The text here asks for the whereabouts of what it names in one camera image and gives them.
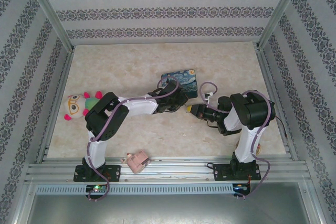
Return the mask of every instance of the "gray floor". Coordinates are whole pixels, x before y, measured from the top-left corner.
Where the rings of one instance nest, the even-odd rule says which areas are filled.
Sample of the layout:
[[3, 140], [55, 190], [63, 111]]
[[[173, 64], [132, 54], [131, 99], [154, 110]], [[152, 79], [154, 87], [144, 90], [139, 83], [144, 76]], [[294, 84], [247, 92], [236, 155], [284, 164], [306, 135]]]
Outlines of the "gray floor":
[[296, 183], [281, 183], [264, 184], [245, 201], [231, 195], [108, 196], [100, 202], [38, 195], [29, 223], [304, 224], [308, 217]]

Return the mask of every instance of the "robotic arm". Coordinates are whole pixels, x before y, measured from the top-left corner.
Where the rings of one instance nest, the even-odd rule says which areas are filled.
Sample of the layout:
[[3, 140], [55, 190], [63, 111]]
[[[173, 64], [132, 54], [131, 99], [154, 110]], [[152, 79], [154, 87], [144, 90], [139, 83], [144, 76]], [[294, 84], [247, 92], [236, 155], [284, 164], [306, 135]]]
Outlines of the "robotic arm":
[[169, 81], [164, 89], [158, 88], [142, 97], [117, 97], [109, 92], [85, 116], [89, 131], [89, 150], [83, 158], [82, 177], [85, 181], [98, 181], [95, 168], [103, 174], [107, 140], [112, 138], [127, 116], [175, 112], [188, 101], [179, 84]]
[[[270, 116], [267, 103], [270, 105]], [[241, 132], [238, 147], [233, 152], [230, 164], [220, 165], [216, 170], [218, 180], [246, 180], [248, 176], [251, 176], [252, 180], [261, 179], [254, 153], [262, 133], [275, 118], [273, 102], [266, 101], [256, 91], [249, 91], [243, 95], [220, 97], [217, 110], [208, 108], [207, 104], [192, 105], [188, 109], [199, 119], [217, 122], [218, 130], [224, 136]]]

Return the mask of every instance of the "pink plush ear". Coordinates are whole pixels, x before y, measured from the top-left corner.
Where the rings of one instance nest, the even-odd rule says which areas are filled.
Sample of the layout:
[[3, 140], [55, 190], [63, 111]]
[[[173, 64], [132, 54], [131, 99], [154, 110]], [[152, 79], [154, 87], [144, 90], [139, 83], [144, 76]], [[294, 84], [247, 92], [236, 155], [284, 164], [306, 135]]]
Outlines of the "pink plush ear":
[[97, 91], [96, 92], [96, 98], [100, 100], [100, 99], [102, 99], [102, 97], [103, 97], [103, 93], [101, 91]]
[[88, 112], [89, 112], [88, 109], [84, 109], [84, 110], [83, 110], [83, 115], [86, 115]]
[[84, 95], [84, 98], [85, 98], [85, 99], [88, 99], [88, 98], [90, 98], [90, 94], [89, 94], [88, 92], [84, 92], [84, 94], [83, 94], [83, 95]]
[[65, 114], [64, 115], [64, 119], [67, 120], [67, 121], [70, 121], [71, 120], [71, 116], [69, 116], [68, 114]]

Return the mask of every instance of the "wire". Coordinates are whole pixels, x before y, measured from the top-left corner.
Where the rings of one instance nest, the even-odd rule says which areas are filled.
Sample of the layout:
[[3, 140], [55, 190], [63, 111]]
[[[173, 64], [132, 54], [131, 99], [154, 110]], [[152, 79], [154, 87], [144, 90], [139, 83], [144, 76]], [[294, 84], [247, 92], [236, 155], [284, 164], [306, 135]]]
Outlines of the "wire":
[[205, 81], [205, 82], [203, 82], [202, 84], [201, 84], [201, 86], [199, 87], [200, 89], [200, 97], [201, 97], [201, 99], [202, 99], [202, 101], [206, 104], [206, 106], [208, 107], [208, 108], [210, 108], [210, 109], [213, 109], [213, 110], [215, 110], [215, 111], [217, 111], [217, 112], [220, 112], [220, 113], [225, 113], [225, 114], [228, 114], [228, 113], [230, 113], [229, 111], [225, 111], [225, 110], [219, 110], [219, 109], [217, 109], [217, 108], [215, 108], [215, 107], [213, 107], [213, 106], [211, 106], [210, 104], [208, 104], [206, 101], [205, 101], [205, 97], [203, 96], [203, 93], [202, 93], [202, 87], [203, 87], [203, 85], [205, 85], [205, 84], [211, 84], [212, 86], [214, 86], [215, 88], [216, 88], [216, 90], [215, 90], [215, 92], [213, 92], [214, 94], [215, 93], [217, 93], [217, 91], [218, 91], [218, 87], [216, 86], [216, 84], [214, 84], [214, 83], [212, 83], [212, 82], [210, 82], [210, 81]]
[[256, 90], [248, 90], [248, 91], [245, 91], [242, 95], [245, 95], [245, 94], [247, 94], [247, 93], [254, 93], [254, 94], [258, 94], [258, 95], [260, 95], [260, 96], [265, 100], [265, 102], [267, 103], [267, 110], [268, 110], [268, 111], [267, 111], [266, 119], [265, 119], [264, 123], [262, 124], [262, 126], [257, 130], [257, 133], [256, 133], [256, 135], [255, 135], [254, 138], [253, 138], [252, 145], [251, 145], [251, 149], [250, 149], [250, 151], [251, 151], [251, 155], [252, 155], [256, 160], [259, 160], [259, 161], [262, 161], [262, 162], [267, 163], [267, 170], [266, 170], [264, 176], [261, 178], [261, 181], [259, 182], [259, 184], [257, 185], [257, 187], [256, 187], [253, 191], [251, 191], [251, 192], [249, 193], [249, 195], [247, 195], [247, 197], [249, 197], [251, 194], [253, 194], [253, 193], [254, 193], [254, 192], [261, 186], [261, 184], [262, 184], [262, 183], [264, 182], [264, 180], [266, 179], [266, 177], [267, 177], [267, 175], [268, 175], [268, 173], [269, 173], [269, 170], [271, 169], [271, 164], [270, 164], [266, 159], [261, 158], [261, 157], [257, 157], [257, 156], [254, 154], [254, 145], [255, 145], [255, 143], [256, 143], [256, 141], [257, 141], [257, 139], [258, 139], [259, 133], [263, 130], [263, 128], [266, 126], [266, 124], [268, 123], [268, 120], [269, 120], [270, 117], [271, 117], [271, 104], [270, 104], [269, 100], [266, 98], [266, 96], [264, 96], [262, 93], [260, 93], [260, 92], [258, 92], [258, 91], [256, 91]]
[[[162, 83], [162, 81], [163, 81], [164, 79], [166, 79], [166, 78], [167, 78], [167, 77], [165, 77], [165, 78], [161, 78], [161, 80], [160, 80], [160, 81], [158, 82], [158, 84], [156, 85], [157, 88], [159, 88], [160, 83]], [[104, 199], [104, 197], [106, 197], [106, 195], [107, 195], [107, 194], [109, 193], [109, 191], [110, 191], [110, 182], [109, 182], [109, 180], [108, 180], [104, 175], [102, 175], [99, 171], [97, 171], [97, 169], [94, 167], [94, 165], [93, 165], [93, 163], [92, 163], [92, 160], [91, 160], [91, 157], [90, 157], [90, 145], [91, 145], [91, 143], [98, 141], [98, 139], [102, 136], [102, 134], [104, 133], [104, 131], [105, 131], [106, 128], [108, 127], [109, 123], [111, 122], [111, 120], [112, 120], [112, 118], [113, 118], [115, 112], [117, 111], [117, 109], [118, 109], [121, 105], [123, 105], [124, 103], [129, 102], [129, 101], [134, 101], [134, 100], [155, 100], [155, 99], [160, 99], [160, 98], [168, 97], [169, 95], [173, 94], [173, 93], [179, 88], [179, 82], [178, 82], [178, 79], [175, 78], [175, 77], [173, 77], [173, 76], [170, 76], [170, 78], [171, 78], [171, 79], [174, 79], [174, 80], [176, 81], [176, 87], [175, 87], [171, 92], [169, 92], [169, 93], [167, 93], [167, 94], [159, 95], [159, 96], [157, 96], [157, 97], [133, 97], [133, 98], [129, 98], [129, 99], [123, 100], [123, 101], [121, 101], [120, 103], [118, 103], [117, 106], [115, 106], [115, 108], [112, 110], [112, 112], [111, 112], [109, 118], [107, 119], [107, 121], [106, 121], [104, 127], [101, 129], [101, 131], [99, 132], [99, 134], [98, 134], [96, 137], [93, 137], [93, 138], [91, 138], [91, 139], [89, 140], [89, 143], [88, 143], [88, 146], [87, 146], [87, 150], [86, 150], [86, 151], [87, 151], [88, 161], [89, 161], [90, 167], [93, 169], [93, 171], [94, 171], [99, 177], [101, 177], [102, 179], [104, 179], [104, 180], [106, 181], [106, 186], [107, 186], [107, 189], [106, 189], [106, 191], [105, 191], [105, 194], [103, 194], [103, 195], [102, 195], [100, 198], [98, 198], [98, 199], [92, 199], [92, 198], [90, 197], [90, 195], [91, 195], [91, 193], [93, 192], [93, 190], [90, 191], [90, 192], [89, 192], [89, 195], [88, 195], [89, 201], [94, 200], [95, 202], [97, 202], [97, 201], [99, 201], [99, 200], [102, 200], [102, 199]]]
[[218, 126], [210, 126], [210, 125], [209, 125], [209, 122], [210, 122], [210, 121], [206, 121], [206, 124], [207, 124], [210, 128], [218, 129]]
[[213, 170], [214, 169], [214, 163], [207, 163], [206, 167], [208, 167], [209, 169]]
[[103, 175], [107, 175], [107, 179], [111, 179], [111, 175], [109, 173], [103, 173]]
[[282, 120], [280, 119], [280, 117], [278, 117], [277, 115], [276, 115], [275, 117], [276, 117], [276, 119], [278, 119], [278, 120], [281, 122], [281, 124], [282, 124], [282, 128], [283, 128], [283, 132], [284, 132], [284, 134], [285, 134], [285, 138], [287, 138], [287, 133], [286, 133], [285, 125], [284, 125], [283, 121], [282, 121]]
[[247, 187], [251, 187], [251, 175], [247, 175], [247, 177], [248, 177]]
[[247, 196], [245, 196], [244, 194], [238, 193], [235, 191], [235, 193], [233, 194], [234, 196], [237, 195], [237, 200], [239, 199], [238, 195], [240, 195], [244, 200]]

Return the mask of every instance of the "mounting plate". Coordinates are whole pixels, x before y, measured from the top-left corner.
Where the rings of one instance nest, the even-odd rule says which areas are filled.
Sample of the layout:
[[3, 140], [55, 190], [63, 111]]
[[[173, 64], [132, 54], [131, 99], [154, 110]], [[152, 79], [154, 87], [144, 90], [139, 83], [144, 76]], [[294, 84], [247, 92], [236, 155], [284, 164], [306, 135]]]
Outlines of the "mounting plate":
[[[120, 165], [104, 165], [98, 171], [104, 175], [109, 182], [119, 182], [120, 179]], [[74, 174], [74, 182], [105, 182], [92, 169], [87, 171], [84, 165], [77, 165]]]
[[261, 180], [259, 165], [256, 163], [251, 165], [249, 169], [237, 170], [235, 174], [233, 174], [230, 164], [214, 164], [213, 170], [215, 181], [244, 181], [248, 180], [248, 175], [251, 176], [251, 180]]

